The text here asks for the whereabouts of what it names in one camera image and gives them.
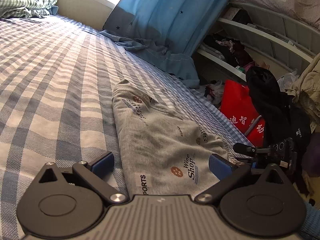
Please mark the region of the blue star curtain right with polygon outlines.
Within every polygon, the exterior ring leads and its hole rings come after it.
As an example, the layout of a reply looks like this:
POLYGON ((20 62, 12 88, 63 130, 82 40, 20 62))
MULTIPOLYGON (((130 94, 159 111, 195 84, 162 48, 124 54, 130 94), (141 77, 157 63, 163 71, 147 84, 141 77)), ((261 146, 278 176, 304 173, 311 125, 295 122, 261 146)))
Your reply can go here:
POLYGON ((192 54, 229 0, 120 0, 101 34, 189 88, 200 81, 192 54))

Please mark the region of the green checked folded quilt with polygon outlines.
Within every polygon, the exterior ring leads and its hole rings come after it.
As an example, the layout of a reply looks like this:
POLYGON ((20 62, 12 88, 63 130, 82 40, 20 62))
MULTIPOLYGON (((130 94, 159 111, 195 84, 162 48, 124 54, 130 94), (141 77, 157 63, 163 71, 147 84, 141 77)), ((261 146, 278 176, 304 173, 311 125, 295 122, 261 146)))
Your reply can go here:
POLYGON ((56 15, 57 0, 1 0, 1 18, 44 18, 56 15))

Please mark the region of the beige jacket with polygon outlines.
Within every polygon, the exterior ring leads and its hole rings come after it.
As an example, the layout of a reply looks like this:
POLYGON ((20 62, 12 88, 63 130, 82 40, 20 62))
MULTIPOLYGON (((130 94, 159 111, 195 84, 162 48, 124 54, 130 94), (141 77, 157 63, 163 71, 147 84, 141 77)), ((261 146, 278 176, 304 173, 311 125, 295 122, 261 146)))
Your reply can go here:
POLYGON ((306 67, 301 76, 286 90, 292 102, 304 109, 311 121, 319 126, 319 54, 306 67))

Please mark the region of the white shelf unit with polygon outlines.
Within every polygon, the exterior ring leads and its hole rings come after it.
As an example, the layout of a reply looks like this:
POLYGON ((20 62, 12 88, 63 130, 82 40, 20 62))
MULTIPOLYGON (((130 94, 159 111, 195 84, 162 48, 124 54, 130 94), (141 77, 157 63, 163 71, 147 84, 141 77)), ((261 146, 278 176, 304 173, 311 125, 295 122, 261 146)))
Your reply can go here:
POLYGON ((230 2, 215 23, 276 70, 302 74, 319 53, 319 30, 284 14, 249 3, 230 2))

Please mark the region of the black hanging garment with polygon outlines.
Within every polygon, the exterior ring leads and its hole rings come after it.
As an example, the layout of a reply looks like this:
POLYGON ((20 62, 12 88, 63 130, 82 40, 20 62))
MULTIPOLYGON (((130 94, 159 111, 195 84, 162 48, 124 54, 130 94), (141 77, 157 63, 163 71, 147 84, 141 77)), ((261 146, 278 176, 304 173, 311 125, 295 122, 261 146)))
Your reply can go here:
POLYGON ((293 96, 282 92, 274 75, 265 68, 253 66, 246 73, 253 106, 265 120, 264 146, 273 146, 291 138, 297 153, 296 171, 292 181, 300 193, 309 190, 302 176, 302 160, 311 140, 310 118, 293 102, 293 96))

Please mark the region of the blue checked bed sheet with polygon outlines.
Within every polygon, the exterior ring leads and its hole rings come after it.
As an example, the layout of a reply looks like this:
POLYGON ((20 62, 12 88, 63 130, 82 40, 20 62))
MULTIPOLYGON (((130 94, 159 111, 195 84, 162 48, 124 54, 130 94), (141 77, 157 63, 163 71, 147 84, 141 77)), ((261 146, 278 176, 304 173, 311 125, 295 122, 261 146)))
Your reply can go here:
POLYGON ((1 19, 1 239, 20 239, 16 207, 47 162, 70 167, 110 151, 107 182, 127 193, 112 112, 121 80, 223 138, 246 137, 196 90, 63 16, 1 19))

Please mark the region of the dark clothes on shelf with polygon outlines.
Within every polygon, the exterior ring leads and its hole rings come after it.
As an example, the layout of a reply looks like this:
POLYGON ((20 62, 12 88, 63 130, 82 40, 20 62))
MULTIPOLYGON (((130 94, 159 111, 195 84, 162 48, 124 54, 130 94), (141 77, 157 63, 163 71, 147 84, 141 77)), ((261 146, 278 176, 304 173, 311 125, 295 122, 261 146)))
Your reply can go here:
POLYGON ((233 67, 245 68, 254 62, 239 40, 219 34, 209 34, 204 38, 202 45, 212 51, 219 52, 223 56, 223 60, 233 67))

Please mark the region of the purple ball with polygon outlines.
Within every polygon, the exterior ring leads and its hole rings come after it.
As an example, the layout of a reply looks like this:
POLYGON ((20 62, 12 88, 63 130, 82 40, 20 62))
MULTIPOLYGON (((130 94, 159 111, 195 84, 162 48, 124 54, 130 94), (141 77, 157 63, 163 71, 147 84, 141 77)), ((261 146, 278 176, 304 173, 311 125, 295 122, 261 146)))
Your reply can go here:
POLYGON ((311 177, 319 177, 319 133, 311 139, 305 154, 305 169, 311 177))

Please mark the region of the grey printed pants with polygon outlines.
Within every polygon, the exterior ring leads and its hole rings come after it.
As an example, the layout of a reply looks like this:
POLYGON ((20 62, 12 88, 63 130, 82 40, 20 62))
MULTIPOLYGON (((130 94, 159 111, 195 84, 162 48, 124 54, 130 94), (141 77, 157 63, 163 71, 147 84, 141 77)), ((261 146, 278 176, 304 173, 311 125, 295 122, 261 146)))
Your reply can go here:
POLYGON ((223 139, 121 80, 112 107, 130 197, 195 197, 219 182, 209 169, 215 153, 228 159, 223 139))

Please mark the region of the red bag with characters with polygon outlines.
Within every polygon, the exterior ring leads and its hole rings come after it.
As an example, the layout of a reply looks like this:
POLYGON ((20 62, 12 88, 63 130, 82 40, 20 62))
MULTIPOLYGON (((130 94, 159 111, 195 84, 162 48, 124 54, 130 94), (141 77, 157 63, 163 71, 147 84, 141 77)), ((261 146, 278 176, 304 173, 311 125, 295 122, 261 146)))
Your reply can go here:
POLYGON ((255 147, 263 147, 265 120, 253 106, 248 87, 226 80, 220 111, 255 147))

